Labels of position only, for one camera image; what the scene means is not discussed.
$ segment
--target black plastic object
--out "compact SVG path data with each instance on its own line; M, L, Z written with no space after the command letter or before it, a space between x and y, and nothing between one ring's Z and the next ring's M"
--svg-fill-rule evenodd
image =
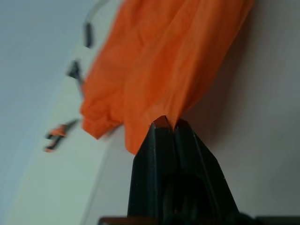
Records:
M259 225L300 225L300 217L257 217L256 221Z
M91 48L93 45L93 27L90 22L84 24L84 33L85 33L85 45L87 48Z
M99 224L272 224L266 221L239 212L216 158L189 124L180 120L173 131L161 116L134 158L127 217Z
M67 75L77 80L79 92L80 92L81 96L83 97L83 90L82 90L83 79L81 77L80 65L77 60L74 60L72 62L71 69L67 73Z

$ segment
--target orange fabric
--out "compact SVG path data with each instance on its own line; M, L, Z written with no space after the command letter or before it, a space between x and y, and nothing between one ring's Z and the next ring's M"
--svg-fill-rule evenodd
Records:
M124 123L136 154L149 125L172 127L210 87L254 0L127 0L83 86L83 129Z

